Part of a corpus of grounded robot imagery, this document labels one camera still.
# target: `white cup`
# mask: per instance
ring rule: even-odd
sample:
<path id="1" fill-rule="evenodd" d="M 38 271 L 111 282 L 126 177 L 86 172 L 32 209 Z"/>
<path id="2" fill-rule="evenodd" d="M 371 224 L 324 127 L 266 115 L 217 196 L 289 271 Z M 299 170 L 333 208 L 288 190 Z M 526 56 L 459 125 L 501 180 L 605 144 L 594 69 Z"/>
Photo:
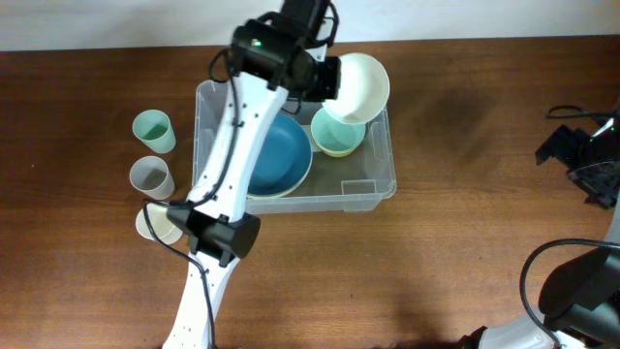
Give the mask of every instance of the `white cup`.
<path id="1" fill-rule="evenodd" d="M 134 188 L 155 200 L 164 200 L 174 193 L 174 180 L 166 162 L 157 156 L 139 159 L 129 171 Z"/>
<path id="2" fill-rule="evenodd" d="M 183 231 L 178 229 L 166 217 L 165 207 L 148 204 L 146 209 L 148 210 L 148 219 L 151 222 L 151 226 L 153 227 L 157 237 L 163 243 L 173 244 L 177 242 L 181 236 L 183 236 Z M 139 211 L 138 217 L 136 217 L 136 229 L 144 238 L 153 239 L 151 232 L 148 230 L 148 226 L 146 225 L 144 211 L 142 209 Z"/>

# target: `wire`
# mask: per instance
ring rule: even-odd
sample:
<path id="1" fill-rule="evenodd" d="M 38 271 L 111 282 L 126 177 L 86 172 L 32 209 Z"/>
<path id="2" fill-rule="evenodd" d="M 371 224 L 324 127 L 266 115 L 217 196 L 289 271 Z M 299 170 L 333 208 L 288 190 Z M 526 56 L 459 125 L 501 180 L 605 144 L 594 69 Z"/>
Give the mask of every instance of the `wire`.
<path id="1" fill-rule="evenodd" d="M 554 113 L 558 111 L 576 111 L 576 113 L 561 113 L 559 115 L 555 115 Z M 551 108 L 545 115 L 547 119 L 573 119 L 573 118 L 581 118 L 581 117 L 616 117 L 617 114 L 615 112 L 589 112 L 584 108 L 577 106 L 557 106 Z"/>
<path id="2" fill-rule="evenodd" d="M 519 278 L 519 294 L 521 296 L 521 302 L 523 303 L 525 312 L 527 312 L 528 316 L 530 317 L 530 319 L 532 319 L 534 324 L 536 324 L 536 326 L 539 329 L 541 329 L 541 331 L 546 333 L 546 335 L 548 335 L 553 340 L 553 342 L 555 343 L 554 348 L 556 349 L 561 348 L 562 343 L 560 342 L 560 339 L 557 337 L 557 335 L 555 335 L 555 333 L 553 333 L 552 330 L 547 328 L 541 322 L 541 320 L 538 319 L 538 317 L 534 313 L 534 310 L 532 310 L 530 303 L 527 301 L 527 295 L 525 293 L 526 291 L 525 280 L 527 278 L 527 272 L 532 266 L 532 263 L 534 263 L 534 260 L 536 260 L 536 258 L 539 255 L 541 255 L 544 251 L 546 251 L 549 248 L 556 247 L 556 246 L 563 246 L 563 245 L 592 246 L 592 247 L 608 248 L 612 250 L 620 250 L 620 244 L 613 243 L 613 242 L 597 241 L 597 240 L 586 239 L 586 238 L 563 238 L 563 239 L 554 240 L 554 241 L 541 245 L 539 248 L 534 250 L 534 252 L 532 252 L 532 254 L 530 254 L 530 256 L 525 261 L 525 264 L 523 265 L 523 269 L 521 270 L 521 276 Z"/>
<path id="3" fill-rule="evenodd" d="M 202 290 L 204 291 L 204 300 L 206 301 L 206 311 L 208 314 L 208 321 L 209 321 L 209 328 L 211 331 L 211 336 L 209 338 L 209 349 L 217 349 L 217 346 L 215 345 L 215 319 L 213 318 L 213 309 L 212 309 L 212 305 L 211 305 L 211 297 L 209 296 L 209 290 L 207 288 L 207 281 L 206 281 L 206 275 L 209 273 L 209 270 L 205 270 L 202 265 L 197 262 L 195 259 L 191 258 L 190 256 L 186 255 L 185 253 L 168 246 L 165 242 L 161 241 L 161 239 L 157 236 L 157 234 L 155 234 L 155 229 L 153 229 L 153 225 L 151 223 L 150 217 L 148 216 L 148 204 L 154 204 L 157 206 L 170 206 L 167 203 L 162 203 L 162 202 L 157 202 L 154 200 L 150 200 L 150 199 L 144 199 L 144 207 L 142 208 L 142 212 L 144 213 L 144 221 L 146 222 L 146 226 L 148 227 L 148 231 L 151 234 L 151 237 L 157 241 L 157 243 L 159 243 L 160 245 L 162 245 L 162 247 L 166 248 L 168 251 L 172 252 L 173 254 L 179 256 L 180 258 L 186 260 L 187 262 L 191 263 L 192 265 L 194 265 L 194 267 L 196 267 L 201 275 L 201 280 L 202 280 Z"/>

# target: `paper cup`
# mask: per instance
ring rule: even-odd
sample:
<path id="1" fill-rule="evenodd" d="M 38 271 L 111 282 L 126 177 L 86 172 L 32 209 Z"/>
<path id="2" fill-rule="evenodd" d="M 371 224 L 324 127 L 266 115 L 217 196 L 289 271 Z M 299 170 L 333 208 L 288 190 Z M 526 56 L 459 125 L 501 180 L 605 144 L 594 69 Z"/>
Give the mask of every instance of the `paper cup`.
<path id="1" fill-rule="evenodd" d="M 165 207 L 148 204 L 146 209 L 148 210 L 148 219 L 151 221 L 151 226 L 153 227 L 155 234 L 157 234 L 157 237 L 163 243 L 173 244 L 183 236 L 183 231 L 178 229 L 166 217 Z M 140 210 L 138 217 L 136 217 L 136 229 L 144 238 L 153 239 L 150 231 L 148 230 L 148 226 L 146 225 L 143 210 Z"/>

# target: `white wall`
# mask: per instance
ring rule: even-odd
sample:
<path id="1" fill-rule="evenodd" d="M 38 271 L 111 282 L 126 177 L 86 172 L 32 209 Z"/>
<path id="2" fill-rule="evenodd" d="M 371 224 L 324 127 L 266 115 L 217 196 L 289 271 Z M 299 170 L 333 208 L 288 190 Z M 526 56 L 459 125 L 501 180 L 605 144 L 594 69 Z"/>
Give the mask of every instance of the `white wall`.
<path id="1" fill-rule="evenodd" d="M 223 45 L 283 0 L 0 0 L 0 50 Z M 339 42 L 620 34 L 620 0 L 336 0 Z"/>

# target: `plastic cup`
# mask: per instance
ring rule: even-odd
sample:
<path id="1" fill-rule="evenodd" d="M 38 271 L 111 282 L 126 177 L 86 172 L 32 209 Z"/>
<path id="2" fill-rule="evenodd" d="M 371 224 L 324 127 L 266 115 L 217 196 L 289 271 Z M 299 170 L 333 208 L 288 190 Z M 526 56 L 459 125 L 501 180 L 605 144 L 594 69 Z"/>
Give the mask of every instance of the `plastic cup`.
<path id="1" fill-rule="evenodd" d="M 134 135 L 158 154 L 174 149 L 176 137 L 170 118 L 163 111 L 143 111 L 134 119 Z"/>
<path id="2" fill-rule="evenodd" d="M 174 180 L 166 162 L 157 156 L 139 159 L 129 171 L 134 188 L 155 200 L 164 200 L 174 193 Z"/>
<path id="3" fill-rule="evenodd" d="M 148 219 L 151 222 L 151 226 L 157 234 L 157 237 L 165 244 L 173 244 L 177 242 L 182 236 L 183 231 L 178 229 L 172 222 L 166 217 L 166 208 L 153 204 L 146 206 L 148 210 Z M 153 239 L 146 220 L 144 219 L 144 211 L 140 210 L 136 217 L 136 229 L 138 233 L 144 238 Z"/>

